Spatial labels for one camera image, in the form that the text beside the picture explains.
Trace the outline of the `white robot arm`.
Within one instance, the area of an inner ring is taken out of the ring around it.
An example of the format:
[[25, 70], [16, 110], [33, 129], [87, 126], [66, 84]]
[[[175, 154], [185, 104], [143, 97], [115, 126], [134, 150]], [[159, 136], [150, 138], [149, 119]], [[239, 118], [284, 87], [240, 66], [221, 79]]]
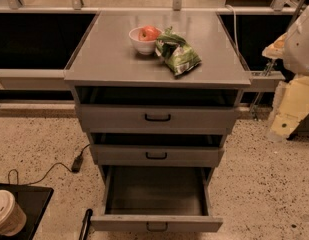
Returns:
[[288, 30], [262, 51], [262, 56], [281, 59], [294, 77], [275, 90], [269, 117], [268, 137], [281, 141], [290, 137], [309, 115], [309, 5]]

